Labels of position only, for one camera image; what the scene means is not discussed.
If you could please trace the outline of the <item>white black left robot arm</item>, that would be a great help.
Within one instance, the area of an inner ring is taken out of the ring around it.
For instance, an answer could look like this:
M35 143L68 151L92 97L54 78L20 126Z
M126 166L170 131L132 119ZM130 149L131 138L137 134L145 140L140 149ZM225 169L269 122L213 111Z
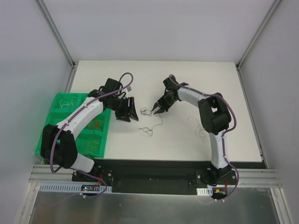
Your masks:
M80 154L75 143L81 131L96 116L107 109L114 111L117 120L138 121L134 97L127 97L120 81L107 79L104 86L88 93L83 103L67 118L43 128L40 156L51 165L83 171L83 177L93 182L99 176L94 160Z

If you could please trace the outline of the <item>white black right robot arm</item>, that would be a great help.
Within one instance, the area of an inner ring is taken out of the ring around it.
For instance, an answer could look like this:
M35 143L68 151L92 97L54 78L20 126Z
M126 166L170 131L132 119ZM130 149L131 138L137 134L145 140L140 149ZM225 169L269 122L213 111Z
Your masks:
M201 125L209 134L211 145L211 181L221 184L227 178L224 168L229 166L226 157L225 133L232 120L229 107L223 101L220 93L207 94L189 86L187 83L179 84L173 75L163 81L165 86L163 96L154 104L152 111L155 114L167 112L177 101L185 101L199 110Z

